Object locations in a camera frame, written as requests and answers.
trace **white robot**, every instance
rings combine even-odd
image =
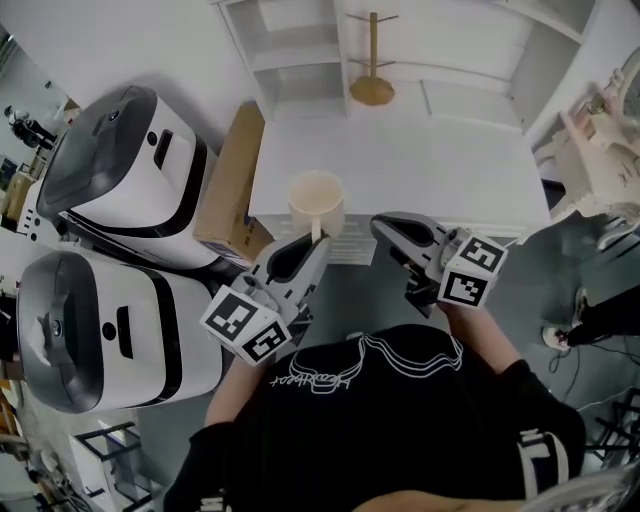
[[[371,220],[379,241],[410,272],[405,297],[429,316],[437,301],[481,307],[508,251],[493,240],[411,213]],[[253,267],[222,286],[200,323],[222,345],[258,365],[286,343],[298,344],[313,321],[307,299],[329,261],[331,239],[292,235],[270,244]]]

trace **white cabinet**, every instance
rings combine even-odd
[[[320,169],[338,175],[345,188],[347,226],[340,241],[358,243],[344,252],[370,254],[375,246],[367,245],[373,241],[368,222],[390,211],[421,213],[447,228],[489,236],[518,237],[546,225],[537,167],[513,119],[497,116],[489,124],[433,115],[429,85],[396,82],[391,103],[369,108],[353,102],[348,118],[268,122],[249,214],[276,237],[288,232],[289,181]],[[446,112],[442,103],[439,111]]]
[[[494,237],[546,225],[532,147],[590,82],[605,86],[640,46],[629,0],[222,0],[220,8],[267,119],[250,214],[274,236],[287,232],[289,180],[314,169],[340,176],[355,226],[385,211]],[[347,89],[366,72],[354,61],[368,58],[369,29],[345,13],[371,11],[399,16],[379,29],[379,60],[395,64],[378,74],[396,90],[379,107]],[[370,261],[375,242],[359,232],[332,262]]]
[[[345,116],[340,0],[218,3],[267,120]]]

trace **black t-shirt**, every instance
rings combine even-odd
[[[350,511],[399,490],[524,499],[576,476],[584,424],[519,361],[497,376],[426,326],[302,350],[271,367],[233,423],[191,439],[165,496],[191,512]]]

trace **white table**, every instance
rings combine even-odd
[[[429,88],[420,82],[394,83],[394,88],[396,97],[386,106],[353,101],[349,118],[268,122],[250,215],[274,237],[288,234],[289,180],[305,170],[325,169],[345,187],[347,224],[334,244],[333,263],[371,262],[375,241],[369,220],[382,212],[421,213],[445,227],[497,237],[518,237],[549,223],[533,155],[514,123],[502,121],[504,110],[492,108],[488,117],[497,112],[497,122],[485,122],[487,112],[476,102],[464,119],[455,96],[444,97],[441,88],[430,95],[431,103]],[[484,99],[471,92],[473,98],[460,99]],[[506,98],[487,94],[508,105]]]

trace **wooden base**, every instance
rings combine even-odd
[[[361,76],[349,90],[356,101],[369,106],[386,105],[396,94],[389,82],[370,76]]]

